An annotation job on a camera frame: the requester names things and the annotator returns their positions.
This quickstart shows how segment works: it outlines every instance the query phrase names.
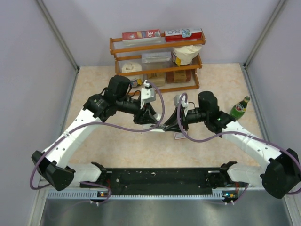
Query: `bottle cap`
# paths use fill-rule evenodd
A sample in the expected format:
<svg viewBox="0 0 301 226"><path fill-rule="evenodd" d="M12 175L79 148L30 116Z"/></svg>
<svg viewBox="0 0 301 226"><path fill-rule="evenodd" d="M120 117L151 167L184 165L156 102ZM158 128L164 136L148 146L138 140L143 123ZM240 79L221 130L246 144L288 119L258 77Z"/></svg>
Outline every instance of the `bottle cap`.
<svg viewBox="0 0 301 226"><path fill-rule="evenodd" d="M251 100L251 98L248 97L248 96L246 96L246 97L244 98L244 101L247 102L247 103L248 103L250 100Z"/></svg>

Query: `gray floor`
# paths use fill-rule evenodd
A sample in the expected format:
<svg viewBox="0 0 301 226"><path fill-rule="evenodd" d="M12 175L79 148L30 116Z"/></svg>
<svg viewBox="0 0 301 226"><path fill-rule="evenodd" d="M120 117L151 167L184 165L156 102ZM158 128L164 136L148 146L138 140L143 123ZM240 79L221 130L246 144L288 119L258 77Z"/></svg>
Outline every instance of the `gray floor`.
<svg viewBox="0 0 301 226"><path fill-rule="evenodd" d="M290 226L286 204L265 191L247 191L234 206L202 200L112 200L96 207L78 200L47 200L41 226ZM57 220L49 220L48 214Z"/></svg>

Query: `bottle label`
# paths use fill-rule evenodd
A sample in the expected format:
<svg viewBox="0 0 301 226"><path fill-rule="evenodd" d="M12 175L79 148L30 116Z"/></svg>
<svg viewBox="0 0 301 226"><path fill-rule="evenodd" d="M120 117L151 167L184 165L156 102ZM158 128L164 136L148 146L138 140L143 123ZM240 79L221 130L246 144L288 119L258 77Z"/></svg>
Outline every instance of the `bottle label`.
<svg viewBox="0 0 301 226"><path fill-rule="evenodd" d="M238 112L246 112L246 108L244 108L244 107L242 106L241 103L238 103L238 104L236 105L235 109L236 109Z"/></svg>

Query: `green bottle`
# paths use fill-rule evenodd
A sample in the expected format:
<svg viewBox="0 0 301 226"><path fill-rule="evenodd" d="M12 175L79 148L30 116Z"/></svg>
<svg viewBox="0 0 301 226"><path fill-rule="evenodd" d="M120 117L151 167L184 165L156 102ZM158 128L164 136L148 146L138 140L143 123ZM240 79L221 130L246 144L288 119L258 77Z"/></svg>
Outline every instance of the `green bottle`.
<svg viewBox="0 0 301 226"><path fill-rule="evenodd" d="M246 106L250 101L250 97L245 97L242 101L233 106L230 111L230 115L233 116L236 120L243 117L246 112Z"/></svg>

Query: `robotic arm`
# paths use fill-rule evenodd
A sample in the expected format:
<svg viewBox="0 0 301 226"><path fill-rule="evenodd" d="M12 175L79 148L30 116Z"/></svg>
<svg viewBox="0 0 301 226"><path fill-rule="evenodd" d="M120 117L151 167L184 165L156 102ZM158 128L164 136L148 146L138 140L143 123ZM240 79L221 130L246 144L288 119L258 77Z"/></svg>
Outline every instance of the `robotic arm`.
<svg viewBox="0 0 301 226"><path fill-rule="evenodd" d="M46 155L38 167L38 172L58 191L65 189L71 182L99 181L102 171L105 171L101 165L93 162L88 165L75 164L73 166L69 164L67 166L68 161L97 126L87 126L86 123L99 122L101 124L117 111L132 114L135 124L153 126L158 123L161 115L157 114L150 104L156 100L155 90L148 83L144 83L144 85L147 87L142 88L141 94L136 100L127 95L130 86L128 78L117 75L111 78L108 87L104 89L104 94L91 96L75 121L56 140L57 142L62 137L66 137ZM206 181L211 188L218 187L221 183L228 186L235 182L245 182L254 186L263 186L272 196L282 198L301 181L296 164L278 149L256 140L257 137L243 128L233 117L220 111L217 98L212 92L199 93L198 102L199 107L188 110L186 100L183 99L180 103L180 96L177 95L174 98L176 106L174 113L163 125L153 131L180 132L176 116L177 107L180 105L180 119L185 130L189 129L189 124L204 122L205 126L215 134L236 131L237 134L226 133L221 138L239 146L260 165L246 166L234 161L223 164L219 168L218 176L216 173L208 172L206 174ZM74 128L83 124L85 126L71 134ZM239 132L248 134L248 136L242 136ZM293 150L288 149L287 151L298 160L298 156ZM33 162L36 164L42 155L43 153L36 151L32 155Z"/></svg>

